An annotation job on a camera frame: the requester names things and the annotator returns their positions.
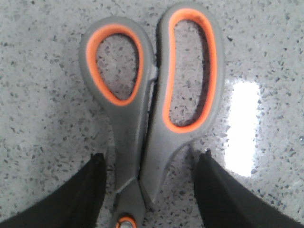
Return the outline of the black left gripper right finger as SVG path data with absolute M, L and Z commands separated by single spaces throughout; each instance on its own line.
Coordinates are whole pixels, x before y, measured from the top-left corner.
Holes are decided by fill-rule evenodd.
M 252 194 L 206 151 L 195 170 L 194 193 L 206 228 L 302 228 Z

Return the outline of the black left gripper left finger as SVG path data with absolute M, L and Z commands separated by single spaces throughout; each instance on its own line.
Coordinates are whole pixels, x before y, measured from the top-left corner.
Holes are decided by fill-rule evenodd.
M 105 198 L 106 163 L 97 153 L 69 181 L 2 228 L 94 228 Z

